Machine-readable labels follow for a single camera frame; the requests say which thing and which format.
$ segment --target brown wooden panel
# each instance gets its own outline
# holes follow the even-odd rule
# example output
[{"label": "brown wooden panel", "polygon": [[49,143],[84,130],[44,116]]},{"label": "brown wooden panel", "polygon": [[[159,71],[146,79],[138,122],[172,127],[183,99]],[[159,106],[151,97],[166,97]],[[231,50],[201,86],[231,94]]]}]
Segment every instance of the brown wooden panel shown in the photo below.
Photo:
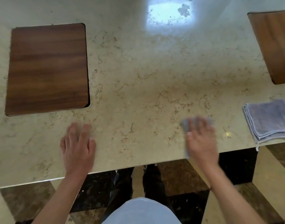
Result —
[{"label": "brown wooden panel", "polygon": [[85,25],[14,28],[5,114],[50,112],[88,104]]},{"label": "brown wooden panel", "polygon": [[248,18],[274,84],[285,83],[285,11],[254,12]]}]

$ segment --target pants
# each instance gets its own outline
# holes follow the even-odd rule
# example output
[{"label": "pants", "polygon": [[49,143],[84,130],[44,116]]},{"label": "pants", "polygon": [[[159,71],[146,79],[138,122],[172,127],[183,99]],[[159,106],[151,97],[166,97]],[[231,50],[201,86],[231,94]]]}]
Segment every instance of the pants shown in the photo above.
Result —
[{"label": "pants", "polygon": [[[103,215],[102,222],[126,201],[132,199],[132,178],[134,168],[118,170],[113,179],[113,188],[110,192],[109,203]],[[166,195],[164,183],[161,180],[160,170],[154,164],[148,165],[144,171],[142,184],[146,198],[155,200],[174,212],[171,203]]]}]

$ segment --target marble tabletop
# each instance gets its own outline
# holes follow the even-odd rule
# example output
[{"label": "marble tabletop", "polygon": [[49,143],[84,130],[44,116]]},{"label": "marble tabletop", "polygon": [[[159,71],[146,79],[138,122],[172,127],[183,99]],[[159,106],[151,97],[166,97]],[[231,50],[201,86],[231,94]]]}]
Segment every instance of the marble tabletop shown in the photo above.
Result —
[{"label": "marble tabletop", "polygon": [[[247,13],[281,9],[285,0],[0,0],[0,187],[63,177],[72,121],[93,125],[92,172],[185,158],[187,116],[212,117],[219,152],[254,147],[242,107],[285,100],[285,84],[271,82]],[[7,117],[11,29],[76,22],[91,105]]]}]

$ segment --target person's right arm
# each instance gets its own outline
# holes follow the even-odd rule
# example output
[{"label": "person's right arm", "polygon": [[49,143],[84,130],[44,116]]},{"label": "person's right arm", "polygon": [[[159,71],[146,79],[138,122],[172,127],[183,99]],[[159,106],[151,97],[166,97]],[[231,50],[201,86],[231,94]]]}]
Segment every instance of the person's right arm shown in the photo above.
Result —
[{"label": "person's right arm", "polygon": [[186,135],[189,156],[204,173],[211,185],[225,220],[228,224],[265,222],[236,190],[218,165],[215,129],[202,117],[198,117],[198,130],[189,120],[190,131]]}]

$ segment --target person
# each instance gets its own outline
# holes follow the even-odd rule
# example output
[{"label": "person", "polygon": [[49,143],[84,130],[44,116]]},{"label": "person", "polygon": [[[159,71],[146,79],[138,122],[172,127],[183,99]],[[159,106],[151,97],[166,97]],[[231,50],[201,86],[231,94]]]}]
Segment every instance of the person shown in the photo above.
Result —
[{"label": "person", "polygon": [[[189,120],[187,149],[209,181],[227,223],[265,223],[239,194],[218,165],[215,129],[203,117],[198,117],[197,130]],[[65,178],[33,224],[65,223],[73,202],[94,165],[96,143],[89,137],[90,125],[85,124],[77,137],[77,124],[72,123],[60,141]],[[132,199],[132,169],[118,170],[110,192],[110,201],[103,224],[113,223],[180,223],[165,194],[160,171],[146,166],[143,176],[145,198]]]}]

